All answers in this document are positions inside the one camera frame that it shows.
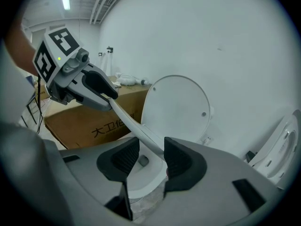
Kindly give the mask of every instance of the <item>white wall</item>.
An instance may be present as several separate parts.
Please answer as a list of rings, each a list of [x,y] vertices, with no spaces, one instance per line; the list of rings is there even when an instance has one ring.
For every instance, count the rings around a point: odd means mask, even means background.
[[[276,0],[120,0],[99,48],[114,47],[114,72],[195,80],[215,108],[211,146],[242,157],[269,136],[279,110],[301,107],[297,36]]]
[[[65,24],[84,44],[84,49],[89,52],[90,62],[95,63],[98,59],[99,46],[99,26],[89,24],[86,19],[66,19],[39,24],[25,30],[26,37],[31,39],[31,32],[46,28],[49,31],[50,26]]]

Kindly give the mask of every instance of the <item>toilet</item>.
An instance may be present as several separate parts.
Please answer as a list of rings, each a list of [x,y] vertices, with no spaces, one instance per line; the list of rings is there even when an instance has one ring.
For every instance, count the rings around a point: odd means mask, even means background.
[[[199,142],[214,111],[204,90],[193,80],[180,75],[163,77],[151,86],[145,99],[141,124],[113,99],[110,99],[110,104],[131,130],[128,136],[139,138],[139,156],[149,159],[145,167],[136,162],[127,178],[130,199],[146,196],[166,178],[164,137]]]
[[[277,185],[289,172],[299,137],[301,112],[288,110],[268,141],[249,165]]]

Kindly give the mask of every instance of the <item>toilet lid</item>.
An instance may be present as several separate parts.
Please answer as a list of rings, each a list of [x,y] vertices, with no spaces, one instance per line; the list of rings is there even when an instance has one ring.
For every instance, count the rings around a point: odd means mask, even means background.
[[[147,93],[141,124],[156,134],[197,142],[210,121],[210,104],[193,80],[170,75],[155,82]]]

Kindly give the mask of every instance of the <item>ceiling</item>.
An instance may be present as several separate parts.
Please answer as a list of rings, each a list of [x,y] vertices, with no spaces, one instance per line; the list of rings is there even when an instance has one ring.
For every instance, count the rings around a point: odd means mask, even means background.
[[[94,23],[98,9],[99,15],[95,24],[100,24],[106,13],[114,6],[117,0],[70,0],[70,10],[64,10],[62,0],[30,0],[27,5],[23,26],[31,27],[37,24],[72,18],[89,19]]]

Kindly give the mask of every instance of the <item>electrical outlet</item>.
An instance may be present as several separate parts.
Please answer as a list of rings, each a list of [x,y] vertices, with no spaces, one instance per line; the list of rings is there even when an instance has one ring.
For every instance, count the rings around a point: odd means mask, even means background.
[[[209,145],[210,143],[213,142],[213,140],[214,139],[210,135],[204,134],[200,141],[202,145]]]

